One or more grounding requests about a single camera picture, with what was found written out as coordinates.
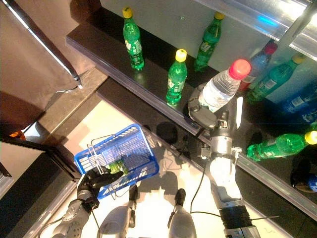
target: blue shopping basket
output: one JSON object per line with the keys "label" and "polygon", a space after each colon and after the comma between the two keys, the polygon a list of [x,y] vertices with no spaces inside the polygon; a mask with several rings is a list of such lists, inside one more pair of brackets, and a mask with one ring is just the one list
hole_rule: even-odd
{"label": "blue shopping basket", "polygon": [[88,148],[75,155],[75,163],[81,174],[85,174],[97,164],[106,166],[117,160],[123,161],[128,174],[102,187],[98,199],[159,172],[155,155],[138,124],[132,124],[94,145],[93,153],[92,149]]}

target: green soda bottle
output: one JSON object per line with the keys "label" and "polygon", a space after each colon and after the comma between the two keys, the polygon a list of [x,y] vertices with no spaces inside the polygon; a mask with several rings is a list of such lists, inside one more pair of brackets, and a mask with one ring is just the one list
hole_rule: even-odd
{"label": "green soda bottle", "polygon": [[261,101],[268,94],[279,88],[282,84],[287,82],[292,76],[295,68],[300,65],[306,56],[303,54],[296,54],[292,59],[280,64],[273,69],[247,94],[247,101],[250,104]]}
{"label": "green soda bottle", "polygon": [[203,72],[206,69],[208,61],[220,39],[221,21],[223,18],[224,15],[216,11],[212,23],[205,30],[203,42],[199,46],[198,55],[194,64],[195,72]]}
{"label": "green soda bottle", "polygon": [[182,90],[187,78],[187,67],[185,64],[186,56],[186,50],[177,50],[175,56],[176,61],[168,71],[166,100],[171,106],[176,105],[182,97]]}
{"label": "green soda bottle", "polygon": [[131,67],[141,70],[144,66],[144,60],[142,57],[140,30],[132,18],[131,8],[125,7],[122,13],[124,17],[123,37],[130,56]]}
{"label": "green soda bottle", "polygon": [[250,145],[247,148],[247,156],[254,161],[285,157],[299,153],[307,145],[315,144],[317,144],[316,130],[307,132],[304,135],[284,134],[261,144]]}

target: black cable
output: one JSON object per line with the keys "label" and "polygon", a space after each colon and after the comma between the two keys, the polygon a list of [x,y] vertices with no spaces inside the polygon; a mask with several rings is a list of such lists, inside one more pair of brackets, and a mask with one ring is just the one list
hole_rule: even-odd
{"label": "black cable", "polygon": [[203,214],[213,215],[213,216],[216,216],[216,217],[221,217],[220,215],[217,215],[215,213],[210,213],[210,212],[191,212],[191,214],[193,214],[193,213],[203,213]]}
{"label": "black cable", "polygon": [[100,233],[100,226],[98,225],[98,222],[97,222],[97,219],[96,219],[96,217],[95,217],[94,211],[92,210],[91,212],[92,212],[92,214],[93,214],[93,216],[94,216],[94,218],[95,218],[95,222],[96,222],[96,225],[97,225],[97,227],[98,227],[98,233],[99,233],[99,237],[100,237],[100,235],[101,235],[101,233]]}
{"label": "black cable", "polygon": [[197,193],[198,193],[198,191],[199,191],[200,186],[202,185],[202,182],[203,182],[203,179],[204,179],[204,175],[205,175],[206,166],[207,166],[207,162],[206,162],[206,164],[205,164],[205,166],[204,166],[203,175],[202,175],[202,178],[200,179],[200,183],[199,183],[199,185],[198,185],[198,188],[197,188],[197,190],[196,190],[196,192],[195,192],[195,195],[194,195],[194,197],[193,197],[193,199],[192,199],[192,202],[190,203],[190,214],[193,214],[193,213],[203,213],[203,214],[208,214],[208,215],[213,215],[213,216],[216,216],[216,217],[220,217],[219,215],[214,214],[214,213],[210,213],[210,212],[200,212],[200,211],[192,212],[193,202],[194,202],[194,199],[195,199],[195,197],[196,197],[196,195],[197,195]]}
{"label": "black cable", "polygon": [[59,222],[62,218],[63,218],[63,217],[61,217],[61,218],[59,218],[58,220],[53,221],[53,222],[48,223],[48,224],[46,224],[45,226],[43,226],[43,227],[40,229],[40,231],[39,231],[38,238],[41,237],[42,232],[43,232],[47,227],[49,227],[50,225],[53,225],[53,224],[56,223],[56,222]]}

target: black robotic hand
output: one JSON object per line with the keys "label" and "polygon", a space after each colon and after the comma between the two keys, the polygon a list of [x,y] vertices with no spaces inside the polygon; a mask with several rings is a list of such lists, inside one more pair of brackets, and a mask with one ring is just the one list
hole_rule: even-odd
{"label": "black robotic hand", "polygon": [[97,167],[89,170],[78,185],[77,193],[83,190],[88,190],[92,193],[93,198],[97,199],[99,190],[102,186],[111,184],[123,175],[122,171],[110,174],[110,170],[105,166],[101,166],[101,169],[104,174],[100,174]]}

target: plastic bottle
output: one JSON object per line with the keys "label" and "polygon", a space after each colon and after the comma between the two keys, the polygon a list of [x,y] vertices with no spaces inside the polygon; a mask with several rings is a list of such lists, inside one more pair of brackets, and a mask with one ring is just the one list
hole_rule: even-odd
{"label": "plastic bottle", "polygon": [[250,59],[251,71],[249,75],[243,79],[239,86],[239,91],[244,91],[267,67],[271,60],[272,54],[276,51],[277,44],[269,41],[266,46]]}
{"label": "plastic bottle", "polygon": [[124,17],[123,38],[130,56],[131,67],[141,70],[144,66],[144,60],[142,57],[140,30],[132,18],[131,8],[125,7],[122,13]]}
{"label": "plastic bottle", "polygon": [[200,92],[199,102],[208,106],[213,113],[226,105],[237,92],[240,81],[248,75],[251,65],[245,59],[238,59],[229,69],[220,72]]}
{"label": "plastic bottle", "polygon": [[297,117],[292,117],[290,122],[294,123],[313,123],[317,120],[317,103],[309,105],[307,108],[299,111]]}
{"label": "plastic bottle", "polygon": [[296,54],[292,59],[280,64],[273,69],[247,94],[247,101],[250,104],[261,101],[268,94],[287,82],[292,76],[296,67],[301,64],[306,57],[303,54]]}
{"label": "plastic bottle", "polygon": [[317,104],[317,83],[307,85],[302,91],[282,101],[279,107],[286,113],[295,113],[306,108],[309,103],[316,101]]}
{"label": "plastic bottle", "polygon": [[307,193],[317,192],[317,175],[309,173],[311,164],[309,160],[302,160],[298,168],[291,175],[291,184],[294,188]]}
{"label": "plastic bottle", "polygon": [[254,161],[285,157],[299,153],[307,145],[315,144],[317,144],[317,131],[315,130],[304,135],[284,134],[273,140],[250,145],[247,149],[247,156]]}
{"label": "plastic bottle", "polygon": [[195,72],[203,72],[206,69],[208,61],[220,39],[221,21],[223,18],[224,15],[216,11],[213,21],[205,30],[203,42],[199,46],[198,55],[194,63]]}
{"label": "plastic bottle", "polygon": [[292,186],[302,192],[316,193],[317,192],[317,175],[307,174],[305,176],[297,176],[296,182]]}
{"label": "plastic bottle", "polygon": [[182,97],[182,90],[187,78],[186,56],[186,50],[177,50],[175,62],[168,71],[166,100],[167,103],[172,106],[176,105]]}

